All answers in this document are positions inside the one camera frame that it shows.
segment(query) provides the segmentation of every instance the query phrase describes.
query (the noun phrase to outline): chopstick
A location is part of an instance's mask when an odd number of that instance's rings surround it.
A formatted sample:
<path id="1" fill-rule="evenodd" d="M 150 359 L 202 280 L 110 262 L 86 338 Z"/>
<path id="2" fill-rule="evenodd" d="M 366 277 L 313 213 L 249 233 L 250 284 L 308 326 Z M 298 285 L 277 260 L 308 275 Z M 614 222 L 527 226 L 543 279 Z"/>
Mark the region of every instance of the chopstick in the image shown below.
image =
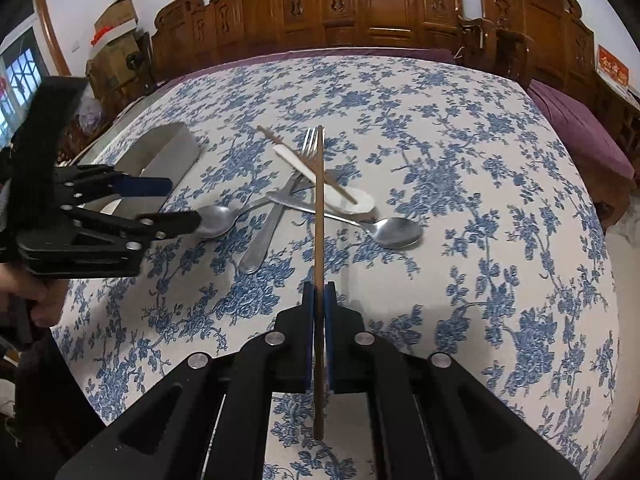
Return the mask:
<path id="1" fill-rule="evenodd" d="M 277 137 L 273 132 L 269 131 L 267 128 L 264 128 L 263 126 L 257 126 L 256 129 L 264 133 L 265 137 L 267 137 L 269 140 L 272 140 L 275 144 L 282 144 L 283 146 L 286 146 L 289 150 L 291 150 L 293 153 L 296 154 L 297 158 L 299 158 L 306 167 L 308 167 L 311 171 L 313 171 L 316 174 L 316 177 L 318 176 L 318 173 L 312 167 L 312 161 L 306 158 L 306 156 L 300 155 L 295 150 L 292 150 L 289 146 L 287 146 L 284 142 L 282 142 L 282 139 L 280 137 Z M 329 175 L 327 175 L 326 172 L 323 173 L 323 176 L 324 176 L 324 182 L 327 183 L 329 186 L 333 187 L 338 193 L 340 193 L 343 197 L 345 197 L 349 202 L 351 202 L 352 204 L 358 203 L 358 201 L 354 199 L 354 197 L 351 196 L 347 192 L 347 190 L 345 190 L 340 184 L 338 184 L 334 179 L 332 179 Z"/>
<path id="2" fill-rule="evenodd" d="M 314 239 L 314 439 L 324 438 L 324 153 L 322 126 L 316 153 L 316 236 Z"/>

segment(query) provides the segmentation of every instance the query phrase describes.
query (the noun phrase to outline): red sign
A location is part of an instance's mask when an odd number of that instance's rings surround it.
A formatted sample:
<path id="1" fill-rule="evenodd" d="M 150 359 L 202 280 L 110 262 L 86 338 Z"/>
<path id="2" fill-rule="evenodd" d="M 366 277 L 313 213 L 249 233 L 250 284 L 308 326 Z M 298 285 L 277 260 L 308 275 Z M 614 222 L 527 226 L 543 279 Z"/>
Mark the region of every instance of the red sign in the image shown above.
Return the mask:
<path id="1" fill-rule="evenodd" d="M 629 69 L 601 45 L 598 45 L 598 68 L 626 89 L 629 84 Z"/>

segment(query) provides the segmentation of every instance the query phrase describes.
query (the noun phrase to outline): person's hand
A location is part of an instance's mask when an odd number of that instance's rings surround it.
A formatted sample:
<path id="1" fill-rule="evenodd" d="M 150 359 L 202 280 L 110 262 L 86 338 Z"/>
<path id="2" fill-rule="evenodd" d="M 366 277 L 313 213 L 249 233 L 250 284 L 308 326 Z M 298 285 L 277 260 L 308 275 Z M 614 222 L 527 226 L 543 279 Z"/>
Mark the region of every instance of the person's hand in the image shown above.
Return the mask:
<path id="1" fill-rule="evenodd" d="M 31 320 L 39 327 L 54 326 L 60 320 L 65 303 L 68 280 L 42 282 L 26 270 L 11 264 L 0 264 L 0 312 L 9 305 L 9 294 L 37 301 L 31 309 Z"/>

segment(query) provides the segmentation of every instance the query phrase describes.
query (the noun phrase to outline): white ceramic spoon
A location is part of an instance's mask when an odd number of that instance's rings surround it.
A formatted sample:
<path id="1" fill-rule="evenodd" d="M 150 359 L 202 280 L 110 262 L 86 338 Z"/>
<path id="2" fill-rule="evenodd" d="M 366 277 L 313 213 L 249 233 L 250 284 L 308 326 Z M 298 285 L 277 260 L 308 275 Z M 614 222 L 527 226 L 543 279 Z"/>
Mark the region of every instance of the white ceramic spoon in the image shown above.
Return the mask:
<path id="1" fill-rule="evenodd" d="M 304 162 L 300 160 L 295 152 L 291 151 L 284 144 L 276 144 L 273 147 L 273 150 L 294 170 L 298 170 L 313 184 L 316 183 L 316 174 L 311 171 Z M 357 215 L 368 213 L 376 205 L 373 197 L 369 193 L 358 189 L 357 187 L 343 187 L 347 193 L 353 196 L 353 198 L 356 200 L 356 203 L 351 203 L 350 200 L 343 197 L 333 187 L 329 186 L 328 184 L 324 184 L 324 203 L 327 204 L 331 209 L 345 215 Z"/>

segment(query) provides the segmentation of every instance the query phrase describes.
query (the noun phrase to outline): cardboard box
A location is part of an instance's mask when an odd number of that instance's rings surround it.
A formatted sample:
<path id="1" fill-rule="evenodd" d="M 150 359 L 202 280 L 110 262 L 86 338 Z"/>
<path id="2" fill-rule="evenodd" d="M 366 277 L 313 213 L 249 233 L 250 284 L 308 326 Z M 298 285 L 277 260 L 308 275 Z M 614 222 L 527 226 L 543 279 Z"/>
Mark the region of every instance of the cardboard box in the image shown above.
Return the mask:
<path id="1" fill-rule="evenodd" d="M 105 27 L 117 27 L 130 20 L 138 22 L 136 9 L 131 0 L 116 0 L 102 13 L 98 21 L 95 22 L 95 31 L 98 32 Z"/>
<path id="2" fill-rule="evenodd" d="M 95 57 L 108 43 L 117 40 L 120 36 L 124 36 L 127 32 L 132 32 L 138 28 L 138 24 L 135 20 L 129 20 L 128 22 L 118 25 L 115 28 L 105 32 L 101 35 L 100 39 L 91 47 L 89 52 L 90 57 Z"/>
<path id="3" fill-rule="evenodd" d="M 135 78 L 135 70 L 127 67 L 127 56 L 138 51 L 133 32 L 102 47 L 86 65 L 86 76 L 91 80 L 92 88 L 115 89 Z"/>

